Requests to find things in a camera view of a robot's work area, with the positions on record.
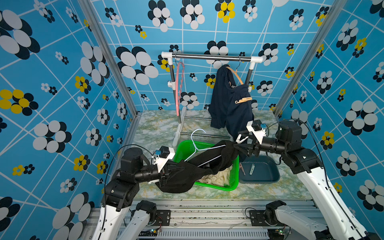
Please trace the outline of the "pink clothespin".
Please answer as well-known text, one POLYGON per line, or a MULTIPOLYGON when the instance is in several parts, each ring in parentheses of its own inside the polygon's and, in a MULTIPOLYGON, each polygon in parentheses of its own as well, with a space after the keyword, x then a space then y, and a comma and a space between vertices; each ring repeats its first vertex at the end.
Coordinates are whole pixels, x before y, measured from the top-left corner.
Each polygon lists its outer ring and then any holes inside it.
POLYGON ((243 173, 243 175, 245 176, 246 173, 245 173, 244 168, 243 168, 243 166, 242 166, 241 163, 239 163, 239 169, 240 169, 240 171, 243 173))

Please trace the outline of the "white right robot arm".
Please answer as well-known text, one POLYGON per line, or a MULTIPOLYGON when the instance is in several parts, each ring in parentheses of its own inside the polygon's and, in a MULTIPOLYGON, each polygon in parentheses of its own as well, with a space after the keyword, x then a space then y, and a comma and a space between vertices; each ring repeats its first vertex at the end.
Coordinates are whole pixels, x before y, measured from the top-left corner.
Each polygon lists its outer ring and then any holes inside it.
POLYGON ((266 205, 269 225, 284 224, 309 240, 368 240, 370 234, 353 216, 330 183, 323 161, 314 151, 302 147, 302 128, 294 121, 281 121, 275 138, 267 137, 261 121, 249 121, 239 132, 235 148, 250 157, 260 152, 278 154, 304 184, 326 223, 318 224, 292 210, 283 201, 266 205))

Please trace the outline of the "pink plastic hanger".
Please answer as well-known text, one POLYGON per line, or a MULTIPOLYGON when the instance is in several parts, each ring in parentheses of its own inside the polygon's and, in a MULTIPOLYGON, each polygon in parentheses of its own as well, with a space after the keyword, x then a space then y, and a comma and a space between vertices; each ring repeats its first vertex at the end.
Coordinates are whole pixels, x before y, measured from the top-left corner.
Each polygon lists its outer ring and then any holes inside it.
POLYGON ((183 62, 177 63, 177 76, 176 76, 176 109, 180 109, 180 98, 182 93, 182 86, 184 81, 185 65, 183 62))

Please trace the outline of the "mint green clothespin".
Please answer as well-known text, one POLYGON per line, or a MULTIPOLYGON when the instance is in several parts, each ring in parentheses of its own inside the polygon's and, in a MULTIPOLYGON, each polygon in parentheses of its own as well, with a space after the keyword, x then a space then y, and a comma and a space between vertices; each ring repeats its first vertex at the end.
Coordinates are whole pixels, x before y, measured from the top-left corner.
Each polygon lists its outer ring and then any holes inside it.
POLYGON ((250 168, 250 175, 253 174, 254 170, 255 170, 255 164, 252 164, 250 168))

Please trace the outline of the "beige shorts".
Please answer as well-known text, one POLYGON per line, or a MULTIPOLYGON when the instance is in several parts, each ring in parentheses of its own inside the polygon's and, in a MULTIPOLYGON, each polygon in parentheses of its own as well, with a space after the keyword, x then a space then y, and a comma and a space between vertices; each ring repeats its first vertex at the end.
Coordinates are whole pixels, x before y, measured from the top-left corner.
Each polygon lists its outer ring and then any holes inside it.
POLYGON ((219 187, 224 187, 230 184, 230 173, 232 167, 226 168, 223 171, 219 171, 215 175, 206 175, 203 176, 199 182, 219 187))

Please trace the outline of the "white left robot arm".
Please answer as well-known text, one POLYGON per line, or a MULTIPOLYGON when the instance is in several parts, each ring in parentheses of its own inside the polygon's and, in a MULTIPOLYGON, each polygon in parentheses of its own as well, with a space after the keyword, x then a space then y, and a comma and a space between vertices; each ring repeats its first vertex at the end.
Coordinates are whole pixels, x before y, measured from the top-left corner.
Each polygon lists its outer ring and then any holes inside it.
POLYGON ((121 167, 117 169, 105 186, 102 207, 94 240, 136 240, 145 227, 156 220, 157 205, 141 201, 136 209, 130 209, 140 190, 141 183, 158 183, 166 185, 181 168, 173 162, 175 150, 162 146, 148 159, 145 149, 138 145, 126 145, 120 159, 121 167), (127 214, 133 213, 130 222, 121 230, 127 214))

